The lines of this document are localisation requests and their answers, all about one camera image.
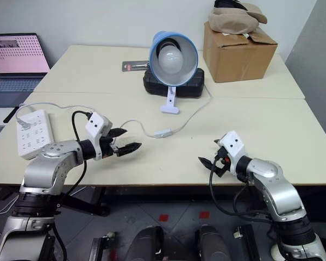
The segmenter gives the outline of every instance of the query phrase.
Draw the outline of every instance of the black object on box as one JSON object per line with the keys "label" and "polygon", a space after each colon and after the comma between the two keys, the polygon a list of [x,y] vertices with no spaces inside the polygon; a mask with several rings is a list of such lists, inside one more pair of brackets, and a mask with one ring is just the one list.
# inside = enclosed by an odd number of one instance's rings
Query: black object on box
{"label": "black object on box", "polygon": [[[143,77],[143,85],[149,94],[167,96],[168,86],[164,85],[154,78],[150,69]],[[193,78],[184,85],[176,88],[176,96],[179,98],[199,98],[204,88],[204,71],[198,68]]]}

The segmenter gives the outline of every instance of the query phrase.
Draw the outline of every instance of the cardboard box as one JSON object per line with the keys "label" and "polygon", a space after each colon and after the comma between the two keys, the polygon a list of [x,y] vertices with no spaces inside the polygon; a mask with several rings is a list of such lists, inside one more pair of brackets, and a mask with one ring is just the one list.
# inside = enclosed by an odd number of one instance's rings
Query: cardboard box
{"label": "cardboard box", "polygon": [[203,57],[216,83],[262,79],[278,44],[257,28],[244,35],[222,34],[204,24]]}

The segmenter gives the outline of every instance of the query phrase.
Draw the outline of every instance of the white power strip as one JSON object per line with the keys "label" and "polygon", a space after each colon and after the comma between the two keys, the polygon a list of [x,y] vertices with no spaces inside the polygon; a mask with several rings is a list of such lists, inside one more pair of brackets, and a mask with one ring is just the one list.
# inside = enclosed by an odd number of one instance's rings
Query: white power strip
{"label": "white power strip", "polygon": [[17,124],[18,155],[24,159],[36,157],[44,145],[54,142],[48,114],[44,110],[37,110],[25,114],[20,119],[30,124],[29,129],[24,129]]}

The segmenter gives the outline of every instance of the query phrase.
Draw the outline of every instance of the laptop screen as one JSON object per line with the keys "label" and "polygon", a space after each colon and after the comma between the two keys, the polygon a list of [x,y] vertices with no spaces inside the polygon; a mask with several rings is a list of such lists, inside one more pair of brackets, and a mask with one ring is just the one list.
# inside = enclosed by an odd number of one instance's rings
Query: laptop screen
{"label": "laptop screen", "polygon": [[0,74],[47,72],[49,66],[36,34],[0,34]]}

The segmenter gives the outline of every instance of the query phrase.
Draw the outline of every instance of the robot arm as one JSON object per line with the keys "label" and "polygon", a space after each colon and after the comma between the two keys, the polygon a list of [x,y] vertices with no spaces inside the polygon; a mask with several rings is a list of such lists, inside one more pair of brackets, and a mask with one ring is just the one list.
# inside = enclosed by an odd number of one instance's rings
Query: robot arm
{"label": "robot arm", "polygon": [[[274,162],[247,156],[244,144],[235,131],[215,141],[218,157],[224,164],[216,168],[221,176],[227,170],[240,181],[254,184],[263,197],[277,233],[279,251],[286,260],[326,261],[321,241],[311,228],[304,205],[294,188]],[[201,159],[210,169],[210,163]]]}
{"label": "robot arm", "polygon": [[48,144],[29,163],[12,215],[8,217],[0,238],[0,261],[52,261],[55,237],[48,232],[55,226],[54,215],[60,206],[68,172],[88,159],[118,157],[136,151],[141,143],[124,147],[112,144],[113,138],[125,133],[111,129],[112,123],[93,113],[86,130],[89,139]]}

